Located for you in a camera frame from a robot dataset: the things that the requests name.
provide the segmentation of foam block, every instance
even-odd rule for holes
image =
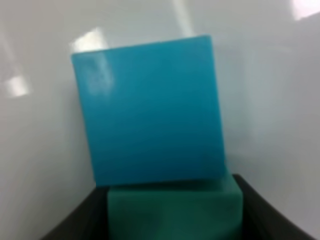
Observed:
[[[112,187],[111,240],[239,240],[243,195],[233,177]]]
[[[97,186],[225,172],[209,36],[72,56]]]

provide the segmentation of white background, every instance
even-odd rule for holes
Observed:
[[[74,51],[210,34],[227,161],[320,238],[319,0],[0,0],[0,239],[94,188]]]

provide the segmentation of cube face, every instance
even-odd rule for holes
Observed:
[[[243,195],[230,175],[180,185],[112,187],[111,240],[239,240]]]
[[[72,56],[97,186],[220,178],[209,36]]]

